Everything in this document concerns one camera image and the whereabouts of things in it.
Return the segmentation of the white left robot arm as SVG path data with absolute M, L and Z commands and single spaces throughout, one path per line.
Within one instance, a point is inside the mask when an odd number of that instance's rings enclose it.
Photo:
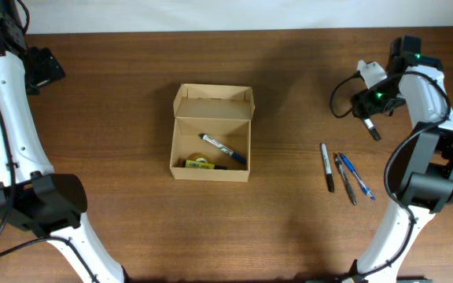
M 48 48 L 30 47 L 21 1 L 0 0 L 0 258 L 48 242 L 84 282 L 129 282 L 94 232 L 74 174 L 58 174 L 37 134 L 28 96 L 65 77 Z

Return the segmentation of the grey black pen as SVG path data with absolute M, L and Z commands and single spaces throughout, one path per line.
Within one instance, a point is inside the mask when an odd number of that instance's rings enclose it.
M 349 200 L 352 202 L 352 204 L 354 206 L 357 205 L 357 200 L 355 198 L 355 194 L 353 192 L 353 189 L 352 189 L 352 186 L 351 186 L 351 183 L 350 181 L 348 180 L 348 177 L 346 175 L 346 172 L 344 170 L 344 165 L 341 161 L 341 158 L 339 157 L 339 155 L 337 153 L 334 153 L 333 155 L 333 161 L 337 167 L 337 170 L 341 176 L 341 179 L 342 179 L 342 182 L 344 183 L 344 187 L 345 187 L 345 190 L 348 194 L 348 197 L 349 197 Z

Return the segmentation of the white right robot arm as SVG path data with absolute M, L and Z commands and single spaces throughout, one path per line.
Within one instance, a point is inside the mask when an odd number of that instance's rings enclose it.
M 385 68 L 360 61 L 366 89 L 354 95 L 352 113 L 368 119 L 392 112 L 402 101 L 412 132 L 386 164 L 389 205 L 373 241 L 355 260 L 348 282 L 394 282 L 422 229 L 453 203 L 453 110 L 440 59 L 422 54 L 419 37 L 394 39 Z

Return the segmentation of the brown cardboard box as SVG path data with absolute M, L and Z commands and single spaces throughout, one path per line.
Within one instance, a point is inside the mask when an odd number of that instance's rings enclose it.
M 247 182 L 250 175 L 252 118 L 255 111 L 250 86 L 183 83 L 173 102 L 175 117 L 170 170 L 176 180 Z M 203 141 L 207 134 L 246 158 L 241 164 Z M 189 169 L 182 166 L 192 153 L 209 156 L 226 170 Z

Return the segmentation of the black cap whiteboard marker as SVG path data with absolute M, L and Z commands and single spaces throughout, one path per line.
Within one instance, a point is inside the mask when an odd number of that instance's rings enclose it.
M 367 118 L 367 119 L 362 119 L 363 121 L 363 124 L 365 125 L 365 127 L 367 128 L 367 130 L 369 131 L 371 137 L 375 140 L 375 141 L 380 141 L 381 140 L 381 135 L 378 133 L 376 127 L 374 126 L 373 122 L 371 121 L 371 119 Z

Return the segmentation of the yellow tape roll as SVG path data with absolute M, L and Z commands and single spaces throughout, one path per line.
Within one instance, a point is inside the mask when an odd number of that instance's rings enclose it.
M 205 154 L 202 153 L 192 153 L 189 157 L 188 160 L 196 161 L 196 162 L 202 162 L 202 163 L 210 163 L 212 159 L 209 156 L 206 156 Z

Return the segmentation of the black permanent marker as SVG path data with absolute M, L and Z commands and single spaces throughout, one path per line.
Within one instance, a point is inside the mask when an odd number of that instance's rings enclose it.
M 327 188 L 328 188 L 329 192 L 333 193 L 334 192 L 333 174 L 332 174 L 332 170 L 331 170 L 331 166 L 330 166 L 330 159 L 328 156 L 326 145 L 324 143 L 321 143 L 320 149 L 321 149 L 322 160 L 323 160 L 324 169 L 325 169 Z

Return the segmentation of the blue cap whiteboard marker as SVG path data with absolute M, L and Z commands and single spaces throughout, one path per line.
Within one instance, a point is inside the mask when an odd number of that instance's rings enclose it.
M 220 143 L 219 141 L 216 141 L 214 138 L 211 138 L 207 134 L 199 134 L 200 138 L 203 141 L 206 141 L 212 145 L 214 145 L 216 148 L 218 148 L 221 152 L 227 154 L 228 156 L 232 157 L 235 159 L 237 162 L 241 164 L 247 164 L 246 158 L 244 158 L 242 155 L 239 153 L 235 152 L 233 149 L 228 148 L 224 144 Z

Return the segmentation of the yellow highlighter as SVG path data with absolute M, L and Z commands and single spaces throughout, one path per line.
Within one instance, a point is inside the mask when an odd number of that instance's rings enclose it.
M 189 169 L 205 169 L 205 170 L 226 170 L 227 167 L 216 165 L 216 164 L 209 164 L 194 160 L 184 160 L 182 162 L 182 166 L 184 168 Z

